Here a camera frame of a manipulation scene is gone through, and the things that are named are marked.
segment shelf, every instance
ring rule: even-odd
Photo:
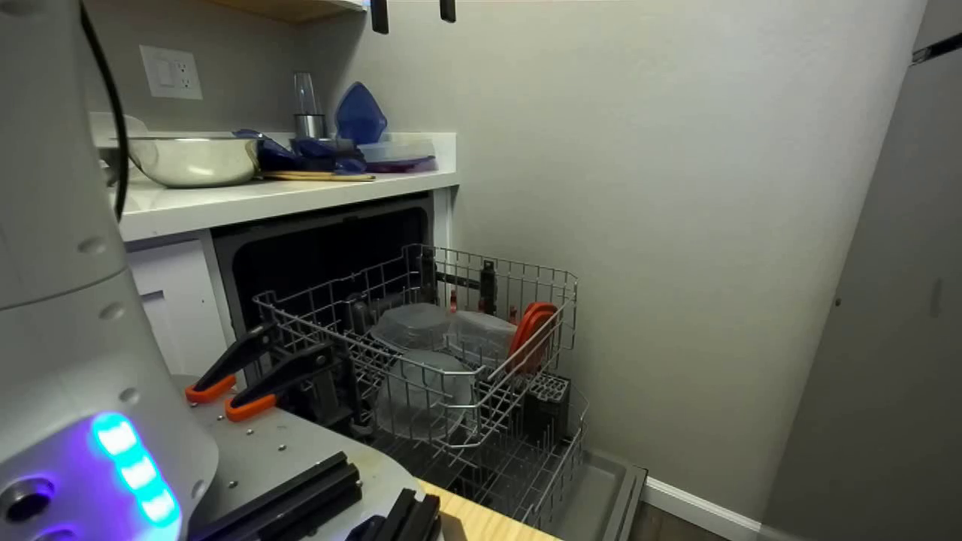
[[[340,12],[365,12],[365,0],[210,0],[227,10],[309,23]]]

